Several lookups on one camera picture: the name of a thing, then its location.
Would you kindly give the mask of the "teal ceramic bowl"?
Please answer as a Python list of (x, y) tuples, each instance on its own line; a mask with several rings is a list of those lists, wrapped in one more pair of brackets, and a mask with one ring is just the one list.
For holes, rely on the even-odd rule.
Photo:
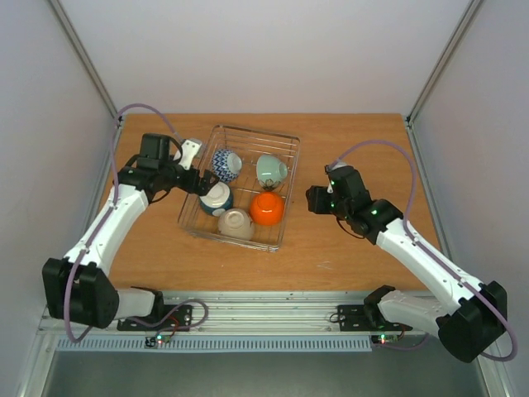
[(278, 188), (288, 176), (288, 167), (279, 158), (261, 155), (256, 163), (256, 175), (265, 191)]

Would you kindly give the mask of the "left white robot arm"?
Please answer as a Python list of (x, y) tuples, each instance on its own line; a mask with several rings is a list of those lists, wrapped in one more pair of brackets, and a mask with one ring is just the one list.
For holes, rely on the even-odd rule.
[(109, 197), (80, 240), (61, 259), (43, 266), (46, 304), (52, 318), (106, 328), (115, 320), (135, 317), (148, 329), (161, 327), (166, 308), (159, 291), (116, 289), (109, 280), (114, 257), (139, 216), (172, 189), (206, 195), (218, 177), (200, 171), (193, 161), (203, 152), (196, 139), (177, 142), (147, 133), (138, 154), (114, 177)]

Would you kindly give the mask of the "white bowl black outside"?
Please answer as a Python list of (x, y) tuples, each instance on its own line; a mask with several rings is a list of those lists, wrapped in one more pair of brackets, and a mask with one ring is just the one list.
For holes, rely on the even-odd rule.
[(200, 206), (207, 215), (220, 217), (225, 211), (233, 207), (234, 196), (227, 184), (218, 182), (205, 196), (199, 199)]

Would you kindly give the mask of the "red patterned bowl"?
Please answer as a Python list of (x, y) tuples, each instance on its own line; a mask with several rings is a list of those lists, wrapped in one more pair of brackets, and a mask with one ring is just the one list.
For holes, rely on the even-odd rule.
[(220, 149), (212, 156), (212, 171), (225, 184), (229, 184), (239, 176), (242, 166), (242, 159), (234, 151)]

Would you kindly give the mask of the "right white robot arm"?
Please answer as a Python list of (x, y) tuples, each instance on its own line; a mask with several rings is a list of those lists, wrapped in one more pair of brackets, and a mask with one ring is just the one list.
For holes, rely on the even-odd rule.
[(401, 262), (434, 295), (428, 301), (384, 286), (365, 299), (369, 325), (402, 323), (440, 340), (456, 359), (470, 363), (507, 330), (508, 295), (455, 265), (425, 240), (386, 199), (373, 199), (360, 172), (342, 165), (327, 173), (326, 186), (311, 186), (307, 208), (335, 216), (357, 235)]

